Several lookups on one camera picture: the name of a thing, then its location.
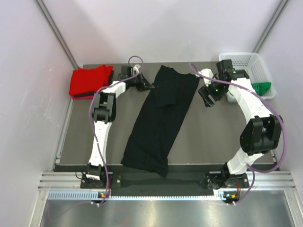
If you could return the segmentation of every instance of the clothing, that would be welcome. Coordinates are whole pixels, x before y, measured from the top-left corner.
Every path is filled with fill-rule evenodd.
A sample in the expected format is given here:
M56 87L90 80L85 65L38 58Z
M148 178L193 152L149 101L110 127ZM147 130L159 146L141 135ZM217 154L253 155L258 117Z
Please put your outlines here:
M101 65L95 69L78 69L72 72L70 96L73 99L93 97L100 87L108 86L113 66Z
M270 90L271 83L270 82L254 83L252 84L252 87L254 88L254 90L259 96L263 96Z
M167 156L181 128L199 79L161 66L128 139L121 164L165 177Z

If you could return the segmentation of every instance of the green cloth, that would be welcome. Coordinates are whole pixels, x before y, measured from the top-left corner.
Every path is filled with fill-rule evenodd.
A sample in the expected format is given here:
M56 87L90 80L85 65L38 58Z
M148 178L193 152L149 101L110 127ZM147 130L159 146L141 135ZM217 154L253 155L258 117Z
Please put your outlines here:
M255 89L256 93L259 96L265 95L266 92L269 91L270 86L271 86L270 82L254 83L254 84L252 84L252 87Z

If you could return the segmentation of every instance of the black bracket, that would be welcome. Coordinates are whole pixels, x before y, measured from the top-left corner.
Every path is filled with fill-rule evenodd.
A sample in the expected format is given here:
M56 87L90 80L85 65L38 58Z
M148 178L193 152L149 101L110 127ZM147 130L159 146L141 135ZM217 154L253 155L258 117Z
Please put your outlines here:
M94 121L103 121L105 124L113 122L116 118L116 94L103 92L98 94L91 114Z
M225 163L221 169L220 173L208 173L205 175L206 183L210 189L220 189L222 188L249 188L250 184L246 174L233 175L229 173L227 163ZM224 191L224 202L233 203L240 199L240 195L237 190Z
M219 75L218 77L214 75L214 79L222 80L230 82L232 80L237 80L238 78L247 78L249 76L245 70L235 70L232 66L232 61L222 60L216 64ZM206 107L212 107L214 102L211 100L209 96L211 96L214 101L220 101L225 94L228 92L229 85L222 84L219 82L212 82L209 86L202 86L198 93L204 100L204 104Z
M131 76L133 76L133 68L128 65L123 65L121 67L121 73L118 75L118 80L130 78ZM126 81L125 83L126 90L130 87L136 87L138 91L146 91L155 88L154 85L148 82L142 73L135 78Z
M96 176L96 178L99 178L100 180L94 180L88 178L86 174ZM88 164L87 170L85 174L82 176L80 188L85 188L85 189L106 188L106 173L104 167L101 165L92 166L91 164Z
M250 119L240 136L240 145L249 156L277 148L281 125L276 116Z

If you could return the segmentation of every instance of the metal frame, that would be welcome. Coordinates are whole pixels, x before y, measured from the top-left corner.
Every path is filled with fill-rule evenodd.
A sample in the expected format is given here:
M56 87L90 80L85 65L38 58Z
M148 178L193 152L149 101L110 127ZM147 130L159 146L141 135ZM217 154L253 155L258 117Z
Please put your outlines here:
M247 172L249 183L252 181L252 172ZM75 173L43 173L38 187L35 209L29 224L30 227L38 227L41 224L46 200L101 200L97 193L105 192L104 189L81 189L81 180L76 178ZM110 196L108 200L127 201L220 201L223 191L229 189L214 190L214 196ZM284 191L290 209L290 213L296 227L303 226L303 207L296 190L293 178L289 171L275 171L269 174L256 173L256 180L252 191Z
M298 191L284 191L296 227L303 226L303 206Z
M44 18L46 19L48 25L53 31L57 41L61 45L64 53L69 59L74 69L78 69L79 66L74 59L71 51L68 48L63 36L61 35L59 29L57 28L52 16L50 15L46 5L43 0L34 0L37 4L39 10L42 12ZM259 52L265 40L268 38L270 32L272 31L274 25L276 24L278 18L282 14L289 0L281 0L277 9L275 10L269 24L264 30L262 36L259 38L254 52ZM69 101L69 105L66 111L64 123L62 126L62 131L60 135L60 140L57 146L57 151L54 155L52 169L54 168L56 163L60 162L60 157L64 145L65 136L68 129L68 124L71 116L73 106L73 100ZM276 154L275 151L272 151L273 160L276 162ZM248 179L251 182L252 174L248 172ZM255 186L252 188L253 191L272 191L279 190L284 191L286 200L293 217L294 223L296 226L303 226L303 207L296 191L295 184L293 182L292 176L288 171L279 171L273 172L267 175L256 174ZM49 199L49 195L53 195L53 193L63 194L83 194L84 192L89 192L90 194L95 194L96 192L103 192L104 190L90 190L90 189L81 189L80 188L80 180L76 178L75 173L44 173L42 174L41 181L38 187L38 193L36 197L36 204L33 210L32 217L30 219L30 223L28 226L38 227L41 224L43 212L45 209L46 201ZM215 191L214 197L186 197L186 198L178 198L178 197L119 197L114 198L110 197L109 200L178 200L178 199L186 199L186 200L217 200L217 197L220 197L220 191Z
M262 33L262 36L259 38L253 52L259 53L262 45L268 38L269 34L271 33L273 27L275 26L276 22L278 21L279 17L281 16L283 10L287 6L289 0L281 0L278 7L276 8L272 18L270 19L268 25L266 26L264 32Z
M61 35L61 33L60 33L57 25L55 24L51 14L49 13L45 3L43 2L43 0L34 0L34 1L37 4L38 8L40 9L41 13L43 14L43 16L44 16L45 20L47 21L48 25L50 26L53 34L57 38L57 41L60 44L60 46L62 47L64 53L67 56L67 58L70 60L74 69L77 70L79 68L78 64L77 64L76 60L74 59L70 49L68 48L65 40L63 39L63 36Z

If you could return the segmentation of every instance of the cable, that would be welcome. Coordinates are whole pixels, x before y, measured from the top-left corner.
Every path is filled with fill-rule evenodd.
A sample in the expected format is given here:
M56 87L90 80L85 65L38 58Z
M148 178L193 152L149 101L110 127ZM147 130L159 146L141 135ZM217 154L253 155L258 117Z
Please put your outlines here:
M77 172L75 172L75 176L79 179L79 180L82 180L80 177L77 176Z
M256 174L255 171L253 171L250 167L248 167L249 170L252 171L252 182L250 184L250 187L248 188L248 190L244 193L244 195L234 203L234 205L239 204L243 199L245 199L245 197L248 195L248 193L251 191L252 187L254 186L255 183L255 179L256 179Z
M136 76L138 76L138 75L142 72L143 66L144 66L143 59L142 59L141 57L139 57L139 56L136 56L136 55L131 56L131 57L128 59L128 64L129 64L129 65L130 65L130 60L131 60L132 58L138 58L138 59L140 59L140 61L141 61L141 63L142 63L142 66L141 66L141 68L140 68L141 70L140 70L138 73L136 73L135 75L133 75L133 76L131 76L131 77L129 77L129 78L120 80L120 81L118 81L118 82L115 83L115 84L111 84L110 86L104 86L104 87L99 88L98 91L95 92L95 94L94 94L94 96L93 96L93 99L91 100L91 103L90 103L90 106L89 106L89 125L90 125L90 128L91 128L91 130L92 130L92 132L93 132L93 135L94 135L94 137L95 137L95 139L96 139L98 151L99 151L100 157L101 157L101 159L102 159L102 162L103 162L103 165L104 165L104 169L105 169L105 173L106 173L106 192L105 192L105 197L104 197L104 199L102 200L102 202L101 202L100 204L103 204L103 203L106 201L106 198L107 198L107 193L108 193L108 189L109 189L109 176L108 176L108 170L107 170L107 166L106 166L105 160L104 160L104 158L103 158L103 156L102 156L102 154L101 154L101 150L100 150L100 147L99 147L99 141L98 141L98 138L97 138L97 136L96 136L96 134L95 134L95 127L94 127L93 118L92 118L92 116L91 116L91 110L92 110L93 103L94 103L94 101L95 101L95 99L96 99L96 96L97 96L97 94L100 93L100 91L102 91L102 90L104 90L104 89L106 89L106 88L109 88L109 87L113 87L113 86L115 86L115 85L117 85L117 84L119 84L119 83L122 83L122 82L128 81L128 80L130 80L130 79L133 79L133 78L135 78ZM66 213L67 213L68 211L70 211L71 209L77 207L78 205L85 204L85 203L90 203L90 201L81 201L81 202L76 203L76 204L73 205L73 206L70 206L68 209L66 209L62 214L60 214L60 215L59 215L57 218L55 218L55 219L53 219L53 218L50 217L50 209L48 209L48 210L47 210L47 217L48 217L48 219L49 219L51 222L56 222L59 218L61 218L64 214L66 214Z
M109 88L109 87L113 87L113 86L115 86L115 85L117 85L117 84L119 84L119 83L122 83L122 82L128 81L128 80L130 80L130 79L133 79L133 78L135 78L136 76L138 76L138 75L142 72L143 65L144 65L144 62L143 62L142 58L139 57L139 56L136 56L136 55L131 56L131 57L128 59L128 64L130 64L130 60L131 60L132 58L138 58L138 59L140 59L140 61L141 61L141 63L142 63L141 70L140 70L138 73L136 73L135 75L133 75L133 76L131 76L131 77L129 77L129 78L120 80L119 82L117 82L117 83L115 83L115 84L111 84L110 86L104 86L104 87L99 88L99 89L95 92L95 94L94 94L94 96L93 96L93 99L91 100L91 103L90 103L90 105L89 105L89 125L90 125L90 128L91 128L92 132L93 132L94 138L95 138L95 140L96 140L96 142L97 142L98 151L99 151L100 157L101 157L101 159L102 159L103 166L104 166L104 169L105 169L105 174L106 174L106 191L105 191L106 193L105 193L104 199L102 200L102 202L101 202L100 204L104 203L105 200L106 200L106 197L107 197L107 193L108 193L108 189L109 189L109 176L108 176L108 170L107 170L107 166L106 166L105 160L104 160L104 158L103 158L103 156L102 156L102 154L101 154L101 150L100 150L100 146L99 146L99 141L98 141L98 138L97 138L96 133L95 133L94 121L93 121L93 118L92 118L92 115L91 115L91 113L92 113L92 107L93 107L94 101L95 101L97 95L100 93L100 91L102 91L102 90L104 90L104 89L106 89L106 88Z
M280 160L278 161L278 163L272 167L271 169L269 170L258 170L258 169L255 169L254 167L251 167L248 165L249 169L251 171L255 171L255 172L258 172L258 173L263 173L263 174L268 174L268 173L271 173L273 171L275 171L276 169L278 169L282 162L284 161L285 159L285 156L286 156L286 153L287 153L287 135L286 135L286 129L285 129L285 126L284 126L284 123L280 117L280 115L275 111L275 109L267 102L265 101L261 96L259 96L258 94L256 94L255 92L251 92L249 89L247 89L246 87L243 87L241 85L238 85L238 84L234 84L234 83L231 83L231 82L227 82L227 81L223 81L223 80L219 80L219 79L213 79L213 78L210 78L210 77L206 77L206 76L203 76L202 74L200 74L196 68L196 66L193 64L193 63L190 63L189 64L189 67L191 68L191 70L197 74L199 77L202 77L202 78L205 78L205 79L208 79L208 80L211 80L211 81L214 81L214 82L218 82L218 83L222 83L222 84L227 84L227 85L233 85L233 86L236 86L236 87L239 87L241 89L244 89L248 92L250 92L251 94L253 94L255 97L257 97L258 99L260 99L260 101L263 103L264 106L267 107L267 109L269 109L273 114L274 116L277 117L280 125L281 125L281 129L282 129L282 135L283 135L283 151L282 151L282 155L281 155L281 158Z
M240 195L240 193L241 193L240 183L237 182L237 194Z

